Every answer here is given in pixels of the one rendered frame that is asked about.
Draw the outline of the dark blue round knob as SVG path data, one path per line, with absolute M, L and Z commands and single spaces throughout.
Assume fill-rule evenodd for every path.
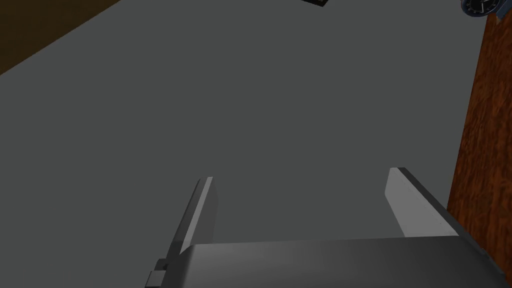
M 478 18 L 494 13 L 502 2 L 503 0 L 460 0 L 460 6 L 464 14 Z

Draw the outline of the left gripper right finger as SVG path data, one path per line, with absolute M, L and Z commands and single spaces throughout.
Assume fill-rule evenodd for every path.
M 389 169 L 384 194 L 405 237 L 464 235 L 462 226 L 406 168 Z

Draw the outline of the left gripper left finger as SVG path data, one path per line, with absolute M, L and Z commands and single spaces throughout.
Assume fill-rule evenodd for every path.
M 175 259 L 190 246 L 213 243 L 218 203 L 214 178 L 200 178 L 173 236 L 167 260 Z

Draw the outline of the reddish brown wooden door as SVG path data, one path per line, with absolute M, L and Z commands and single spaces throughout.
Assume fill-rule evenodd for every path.
M 512 11 L 486 20 L 447 211 L 512 287 Z

